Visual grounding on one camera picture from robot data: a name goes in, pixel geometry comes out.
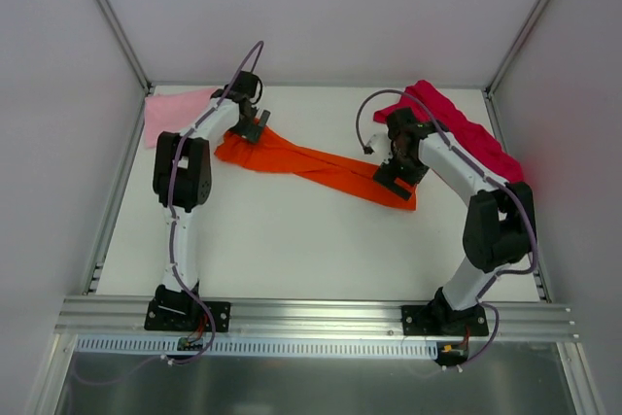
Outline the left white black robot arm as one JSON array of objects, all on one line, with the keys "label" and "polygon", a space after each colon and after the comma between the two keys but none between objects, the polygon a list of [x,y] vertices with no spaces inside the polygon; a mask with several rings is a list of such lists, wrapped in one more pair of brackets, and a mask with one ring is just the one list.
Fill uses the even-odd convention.
[{"label": "left white black robot arm", "polygon": [[261,79],[242,71],[209,95],[208,108],[196,122],[178,132],[160,133],[155,147],[153,190],[164,210],[168,260],[155,300],[166,309],[176,329],[189,330],[200,318],[198,295],[198,210],[212,188],[211,155],[228,132],[255,145],[270,113],[257,108]]}]

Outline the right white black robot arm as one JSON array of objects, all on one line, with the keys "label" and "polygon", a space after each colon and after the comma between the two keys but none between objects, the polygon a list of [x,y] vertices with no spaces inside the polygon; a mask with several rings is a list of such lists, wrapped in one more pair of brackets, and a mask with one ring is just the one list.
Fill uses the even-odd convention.
[{"label": "right white black robot arm", "polygon": [[386,119],[390,152],[373,180],[404,200],[412,197],[428,172],[439,177],[465,204],[465,258],[433,300],[432,326],[452,334],[466,322],[466,311],[494,278],[511,264],[536,253],[533,192],[494,173],[438,121],[419,121],[410,108]]}]

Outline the orange t shirt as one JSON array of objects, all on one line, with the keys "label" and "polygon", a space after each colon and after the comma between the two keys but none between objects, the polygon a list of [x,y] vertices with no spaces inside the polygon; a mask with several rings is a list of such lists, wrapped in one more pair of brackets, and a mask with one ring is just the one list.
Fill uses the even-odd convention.
[{"label": "orange t shirt", "polygon": [[215,150],[227,163],[266,174],[290,174],[388,208],[414,211],[414,189],[403,199],[373,180],[377,167],[353,158],[296,145],[267,127],[256,144],[229,131]]}]

